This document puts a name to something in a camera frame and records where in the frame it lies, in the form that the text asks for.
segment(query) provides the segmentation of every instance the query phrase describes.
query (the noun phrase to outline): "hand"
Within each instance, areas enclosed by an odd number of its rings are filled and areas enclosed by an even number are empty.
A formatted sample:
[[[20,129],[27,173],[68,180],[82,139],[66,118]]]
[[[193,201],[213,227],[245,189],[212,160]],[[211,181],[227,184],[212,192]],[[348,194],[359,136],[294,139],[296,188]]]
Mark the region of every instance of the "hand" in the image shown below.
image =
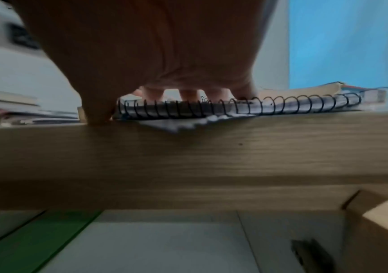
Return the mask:
[[[276,0],[13,0],[31,34],[80,94],[90,123],[118,97],[256,95],[251,69]]]

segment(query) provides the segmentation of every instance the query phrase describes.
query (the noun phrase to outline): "wooden desk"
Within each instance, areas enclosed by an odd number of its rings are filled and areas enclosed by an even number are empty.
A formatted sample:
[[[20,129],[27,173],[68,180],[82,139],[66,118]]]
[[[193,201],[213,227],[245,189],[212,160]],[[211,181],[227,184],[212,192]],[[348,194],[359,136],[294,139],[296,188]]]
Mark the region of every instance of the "wooden desk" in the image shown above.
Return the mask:
[[[388,196],[388,112],[0,128],[0,209],[337,210]]]

